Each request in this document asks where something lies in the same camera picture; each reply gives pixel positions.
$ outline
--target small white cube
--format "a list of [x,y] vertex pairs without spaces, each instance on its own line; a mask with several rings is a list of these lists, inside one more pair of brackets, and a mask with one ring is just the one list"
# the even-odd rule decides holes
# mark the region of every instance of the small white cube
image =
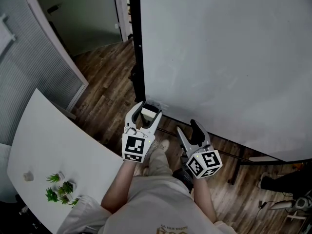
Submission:
[[196,178],[214,175],[221,167],[222,161],[218,150],[194,153],[186,163]]

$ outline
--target beige pants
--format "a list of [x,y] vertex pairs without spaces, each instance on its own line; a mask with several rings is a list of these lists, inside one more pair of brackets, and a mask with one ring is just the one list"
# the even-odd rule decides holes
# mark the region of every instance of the beige pants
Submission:
[[172,176],[167,157],[160,148],[155,149],[150,156],[148,176]]

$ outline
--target white t-shirt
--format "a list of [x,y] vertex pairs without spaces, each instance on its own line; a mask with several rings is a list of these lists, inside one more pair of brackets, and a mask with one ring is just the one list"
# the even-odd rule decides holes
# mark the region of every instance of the white t-shirt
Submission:
[[235,234],[222,221],[213,224],[173,177],[134,177],[128,202],[111,214],[89,196],[80,198],[58,234]]

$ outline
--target plant pot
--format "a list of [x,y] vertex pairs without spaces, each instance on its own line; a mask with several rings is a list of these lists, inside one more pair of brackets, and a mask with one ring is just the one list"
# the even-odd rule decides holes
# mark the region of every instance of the plant pot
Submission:
[[74,183],[74,182],[70,182],[70,181],[68,181],[69,183],[71,183],[72,185],[73,185],[73,192],[76,190],[76,183]]
[[57,174],[59,176],[59,182],[61,182],[61,181],[63,181],[65,179],[65,176],[63,175],[62,172],[58,172]]
[[70,203],[71,201],[73,201],[73,197],[72,197],[70,194],[66,194],[66,196],[67,196],[67,198],[69,199],[69,203]]

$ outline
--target door frame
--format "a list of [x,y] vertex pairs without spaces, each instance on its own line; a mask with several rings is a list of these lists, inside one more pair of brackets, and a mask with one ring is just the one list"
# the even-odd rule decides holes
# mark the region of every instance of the door frame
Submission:
[[63,45],[60,43],[58,37],[54,33],[52,27],[50,26],[47,18],[45,17],[38,0],[27,0],[28,5],[33,12],[35,18],[37,19],[39,25],[45,32],[48,39],[51,41],[53,46],[56,48],[56,50],[59,52],[59,54],[63,57],[63,59],[66,61],[66,63],[69,65],[69,67],[73,70],[73,72],[76,74],[76,76],[81,80],[83,83],[81,87],[78,89],[72,100],[70,101],[69,105],[67,106],[66,110],[71,111],[82,95],[82,93],[85,91],[87,86],[89,85],[86,78],[82,75],[80,70],[77,68],[73,60],[70,58],[66,50],[64,49]]
[[127,0],[115,0],[116,11],[119,21],[120,33],[122,41],[128,40],[128,36],[131,35],[130,22],[128,17],[128,4]]

